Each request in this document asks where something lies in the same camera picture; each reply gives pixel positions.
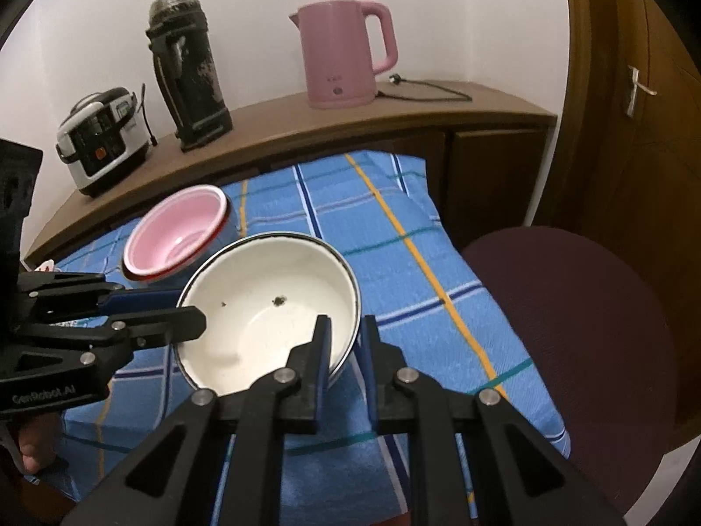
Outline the person's left hand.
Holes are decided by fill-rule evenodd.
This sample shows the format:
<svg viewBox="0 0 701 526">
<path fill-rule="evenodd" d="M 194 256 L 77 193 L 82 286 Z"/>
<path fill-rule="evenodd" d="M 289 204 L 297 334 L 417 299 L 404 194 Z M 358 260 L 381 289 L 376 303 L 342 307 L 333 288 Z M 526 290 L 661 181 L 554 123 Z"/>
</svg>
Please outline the person's left hand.
<svg viewBox="0 0 701 526">
<path fill-rule="evenodd" d="M 26 423 L 19 431 L 18 445 L 27 474 L 35 475 L 56 459 L 62 417 L 45 413 Z"/>
</svg>

